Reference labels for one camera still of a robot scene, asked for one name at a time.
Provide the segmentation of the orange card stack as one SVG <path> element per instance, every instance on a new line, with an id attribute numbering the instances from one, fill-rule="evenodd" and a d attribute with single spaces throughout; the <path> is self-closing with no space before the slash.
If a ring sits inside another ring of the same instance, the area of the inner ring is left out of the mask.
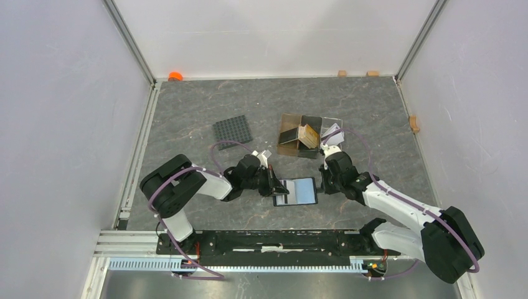
<path id="1" fill-rule="evenodd" d="M 319 146 L 319 134 L 309 124 L 299 126 L 298 140 L 309 149 Z"/>

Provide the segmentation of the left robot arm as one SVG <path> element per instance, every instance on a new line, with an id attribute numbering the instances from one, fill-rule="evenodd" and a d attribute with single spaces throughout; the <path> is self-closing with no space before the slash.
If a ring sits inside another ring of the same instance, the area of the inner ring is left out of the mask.
<path id="1" fill-rule="evenodd" d="M 290 193 L 268 164 L 269 155 L 269 151 L 254 151 L 236 166 L 216 173 L 179 154 L 143 178 L 139 187 L 149 209 L 171 236 L 172 246 L 179 253 L 188 254 L 194 249 L 196 238 L 184 206 L 196 195 L 229 202 L 240 197 L 244 190 L 256 190 L 263 197 Z"/>

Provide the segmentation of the black credit card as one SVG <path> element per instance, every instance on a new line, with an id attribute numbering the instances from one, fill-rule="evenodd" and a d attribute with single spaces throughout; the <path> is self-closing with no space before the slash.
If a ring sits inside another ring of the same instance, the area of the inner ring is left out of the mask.
<path id="1" fill-rule="evenodd" d="M 295 127 L 279 134 L 278 144 L 283 145 L 298 140 L 299 127 Z"/>

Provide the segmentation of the black card holder wallet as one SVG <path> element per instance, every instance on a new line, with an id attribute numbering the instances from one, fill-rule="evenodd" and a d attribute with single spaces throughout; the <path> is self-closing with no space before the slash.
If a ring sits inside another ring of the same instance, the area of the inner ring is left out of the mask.
<path id="1" fill-rule="evenodd" d="M 319 190 L 313 177 L 296 179 L 279 179 L 288 194 L 273 196 L 275 207 L 306 206 L 318 203 Z"/>

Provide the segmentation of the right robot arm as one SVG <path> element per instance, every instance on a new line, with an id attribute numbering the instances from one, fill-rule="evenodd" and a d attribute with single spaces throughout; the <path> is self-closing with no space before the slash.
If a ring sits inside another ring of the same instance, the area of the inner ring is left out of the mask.
<path id="1" fill-rule="evenodd" d="M 378 176 L 359 172 L 351 157 L 336 146 L 321 150 L 319 167 L 326 194 L 342 193 L 349 200 L 378 210 L 400 223 L 376 218 L 360 229 L 359 244 L 367 254 L 393 250 L 423 262 L 438 278 L 455 283 L 476 273 L 485 250 L 465 214 L 422 203 L 393 189 Z"/>

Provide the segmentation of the amber and black organizer box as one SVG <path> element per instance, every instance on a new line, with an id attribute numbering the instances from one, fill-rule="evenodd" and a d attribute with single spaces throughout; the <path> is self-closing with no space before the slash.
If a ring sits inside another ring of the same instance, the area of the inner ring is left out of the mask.
<path id="1" fill-rule="evenodd" d="M 283 113 L 277 139 L 277 153 L 284 156 L 316 159 L 323 118 Z"/>

